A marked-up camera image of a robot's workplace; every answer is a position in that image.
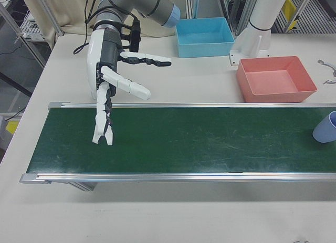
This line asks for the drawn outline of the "white dexterous robot hand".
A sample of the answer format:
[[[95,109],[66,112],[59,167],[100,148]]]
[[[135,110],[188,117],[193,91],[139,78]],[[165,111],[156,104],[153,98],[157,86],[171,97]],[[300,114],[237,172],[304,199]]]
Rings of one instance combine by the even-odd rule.
[[[93,31],[87,54],[88,82],[92,97],[96,100],[95,128],[92,141],[99,143],[105,137],[108,145],[113,144],[112,102],[117,89],[121,89],[142,100],[151,97],[148,88],[117,73],[117,63],[146,63],[158,67],[172,64],[170,58],[125,51],[118,31],[98,29]]]

